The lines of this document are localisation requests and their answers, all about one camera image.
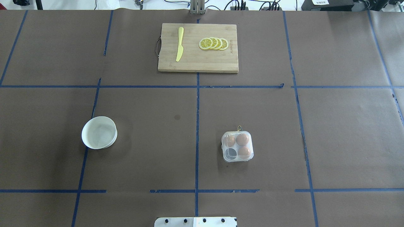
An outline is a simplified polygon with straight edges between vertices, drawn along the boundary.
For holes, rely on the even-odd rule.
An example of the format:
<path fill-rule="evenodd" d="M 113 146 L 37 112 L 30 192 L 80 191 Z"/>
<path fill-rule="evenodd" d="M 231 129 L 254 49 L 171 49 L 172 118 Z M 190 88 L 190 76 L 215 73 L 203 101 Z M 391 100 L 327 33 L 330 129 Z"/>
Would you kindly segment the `clear plastic egg box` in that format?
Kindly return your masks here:
<path fill-rule="evenodd" d="M 250 141 L 249 143 L 246 145 L 252 152 L 251 158 L 248 160 L 244 160 L 238 157 L 238 149 L 243 147 L 243 146 L 239 146 L 237 143 L 235 143 L 234 146 L 232 147 L 227 147 L 226 143 L 225 143 L 225 137 L 227 135 L 234 135 L 235 140 L 238 134 L 241 133 L 245 133 L 248 134 L 250 137 Z M 227 163 L 231 163 L 231 162 L 239 162 L 239 161 L 250 161 L 253 157 L 254 157 L 254 149 L 253 149 L 253 143 L 252 143 L 252 137 L 251 134 L 248 131 L 244 131 L 242 129 L 241 125 L 238 125 L 237 130 L 236 131 L 227 131 L 224 133 L 224 135 L 221 137 L 221 148 L 222 148 L 222 152 L 223 152 L 223 159 L 224 161 L 226 161 Z"/>

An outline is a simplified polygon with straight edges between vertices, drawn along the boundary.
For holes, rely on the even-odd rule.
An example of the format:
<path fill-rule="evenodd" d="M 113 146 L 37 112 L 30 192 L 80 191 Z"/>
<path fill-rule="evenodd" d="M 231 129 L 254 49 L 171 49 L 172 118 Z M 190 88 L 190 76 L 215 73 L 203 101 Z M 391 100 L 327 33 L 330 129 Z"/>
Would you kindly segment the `brown egg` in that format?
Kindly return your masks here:
<path fill-rule="evenodd" d="M 241 147 L 237 151 L 237 156 L 244 160 L 250 159 L 251 155 L 252 155 L 252 152 L 247 146 Z"/>
<path fill-rule="evenodd" d="M 234 135 L 227 135 L 225 137 L 225 143 L 226 143 L 226 146 L 229 147 L 229 148 L 234 146 L 235 143 L 236 143 Z"/>
<path fill-rule="evenodd" d="M 248 134 L 245 134 L 245 133 L 238 134 L 236 137 L 236 143 L 239 146 L 246 146 L 249 143 L 249 141 L 250 141 L 250 137 Z"/>

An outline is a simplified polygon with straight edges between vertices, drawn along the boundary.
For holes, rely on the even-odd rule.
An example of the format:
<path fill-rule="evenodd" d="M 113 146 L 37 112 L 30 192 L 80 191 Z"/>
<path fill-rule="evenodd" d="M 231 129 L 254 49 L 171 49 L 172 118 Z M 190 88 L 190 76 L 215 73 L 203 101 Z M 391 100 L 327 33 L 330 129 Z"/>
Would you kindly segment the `brown egg in box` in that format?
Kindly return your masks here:
<path fill-rule="evenodd" d="M 227 135 L 225 137 L 225 143 L 226 143 L 226 146 L 229 147 L 229 148 L 234 146 L 235 143 L 236 143 L 234 135 Z"/>
<path fill-rule="evenodd" d="M 250 141 L 250 137 L 248 134 L 245 134 L 245 133 L 238 134 L 236 137 L 236 143 L 239 146 L 246 146 L 249 143 L 249 141 Z"/>

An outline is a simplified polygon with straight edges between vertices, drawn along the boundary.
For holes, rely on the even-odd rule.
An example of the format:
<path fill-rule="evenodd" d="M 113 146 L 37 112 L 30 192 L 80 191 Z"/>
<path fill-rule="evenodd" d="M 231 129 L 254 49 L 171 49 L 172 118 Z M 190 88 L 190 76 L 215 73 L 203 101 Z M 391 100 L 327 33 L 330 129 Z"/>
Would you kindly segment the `black box on table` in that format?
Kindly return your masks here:
<path fill-rule="evenodd" d="M 301 10 L 359 12 L 368 7 L 369 3 L 363 0 L 305 0 Z"/>

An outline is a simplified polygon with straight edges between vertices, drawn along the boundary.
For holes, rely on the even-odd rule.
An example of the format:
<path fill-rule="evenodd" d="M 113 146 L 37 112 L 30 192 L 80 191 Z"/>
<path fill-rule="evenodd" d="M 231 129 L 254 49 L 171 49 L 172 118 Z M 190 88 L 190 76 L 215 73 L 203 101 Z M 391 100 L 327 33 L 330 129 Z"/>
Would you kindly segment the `wooden cutting board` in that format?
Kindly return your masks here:
<path fill-rule="evenodd" d="M 184 28 L 183 55 L 176 62 L 178 28 Z M 198 44 L 204 38 L 228 40 L 226 50 L 202 50 Z M 238 33 L 234 24 L 163 23 L 158 60 L 160 72 L 238 73 Z"/>

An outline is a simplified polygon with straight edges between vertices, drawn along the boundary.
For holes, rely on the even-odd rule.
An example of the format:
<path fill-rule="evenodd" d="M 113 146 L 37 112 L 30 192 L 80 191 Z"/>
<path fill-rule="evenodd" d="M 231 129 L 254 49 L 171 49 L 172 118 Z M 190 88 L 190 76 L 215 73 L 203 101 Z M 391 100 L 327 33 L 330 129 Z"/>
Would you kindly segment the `lemon slice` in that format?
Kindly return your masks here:
<path fill-rule="evenodd" d="M 221 38 L 221 47 L 219 48 L 219 50 L 226 50 L 229 46 L 229 42 L 228 40 Z"/>
<path fill-rule="evenodd" d="M 215 46 L 215 50 L 219 50 L 219 49 L 221 49 L 221 47 L 222 47 L 222 45 L 223 45 L 223 41 L 222 41 L 222 39 L 221 38 L 216 38 L 216 40 L 217 40 L 217 44 L 216 44 L 216 46 Z"/>
<path fill-rule="evenodd" d="M 210 37 L 211 41 L 212 41 L 212 45 L 210 47 L 210 49 L 215 49 L 218 45 L 218 39 L 215 37 Z"/>
<path fill-rule="evenodd" d="M 208 50 L 211 49 L 211 47 L 213 46 L 213 41 L 211 38 L 204 38 L 200 40 L 198 46 L 202 50 Z"/>

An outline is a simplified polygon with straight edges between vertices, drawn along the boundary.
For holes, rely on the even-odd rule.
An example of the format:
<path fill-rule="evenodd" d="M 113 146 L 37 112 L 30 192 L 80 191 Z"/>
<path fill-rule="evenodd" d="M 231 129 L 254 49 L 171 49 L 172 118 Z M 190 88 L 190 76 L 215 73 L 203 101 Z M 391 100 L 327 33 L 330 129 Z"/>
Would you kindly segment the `yellow plastic knife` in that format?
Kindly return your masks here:
<path fill-rule="evenodd" d="M 177 46 L 176 62 L 179 62 L 183 55 L 183 51 L 184 51 L 184 47 L 182 45 L 183 35 L 184 35 L 184 28 L 179 27 L 178 28 L 178 46 Z"/>

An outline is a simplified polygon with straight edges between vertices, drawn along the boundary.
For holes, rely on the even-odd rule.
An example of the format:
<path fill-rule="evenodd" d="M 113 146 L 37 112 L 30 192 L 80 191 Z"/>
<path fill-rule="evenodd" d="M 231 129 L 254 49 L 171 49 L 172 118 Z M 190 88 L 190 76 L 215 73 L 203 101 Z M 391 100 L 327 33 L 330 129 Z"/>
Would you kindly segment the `white bowl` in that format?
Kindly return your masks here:
<path fill-rule="evenodd" d="M 117 139 L 115 122 L 106 116 L 98 116 L 89 120 L 82 128 L 82 141 L 91 149 L 108 148 Z"/>

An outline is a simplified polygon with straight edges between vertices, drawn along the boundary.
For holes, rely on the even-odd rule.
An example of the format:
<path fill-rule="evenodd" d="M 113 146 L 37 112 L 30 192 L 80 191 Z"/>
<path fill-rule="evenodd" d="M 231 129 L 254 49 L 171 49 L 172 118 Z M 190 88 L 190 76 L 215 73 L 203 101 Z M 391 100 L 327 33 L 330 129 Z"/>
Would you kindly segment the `aluminium frame post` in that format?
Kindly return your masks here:
<path fill-rule="evenodd" d="M 206 13 L 205 0 L 190 0 L 190 14 L 203 15 Z"/>

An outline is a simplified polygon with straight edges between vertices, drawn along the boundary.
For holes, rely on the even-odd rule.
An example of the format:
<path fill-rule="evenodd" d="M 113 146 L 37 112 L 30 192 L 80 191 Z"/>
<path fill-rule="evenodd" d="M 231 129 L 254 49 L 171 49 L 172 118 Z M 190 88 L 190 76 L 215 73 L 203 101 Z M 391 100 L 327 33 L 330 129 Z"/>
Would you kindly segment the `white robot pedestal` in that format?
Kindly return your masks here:
<path fill-rule="evenodd" d="M 237 227 L 236 217 L 161 217 L 155 227 Z"/>

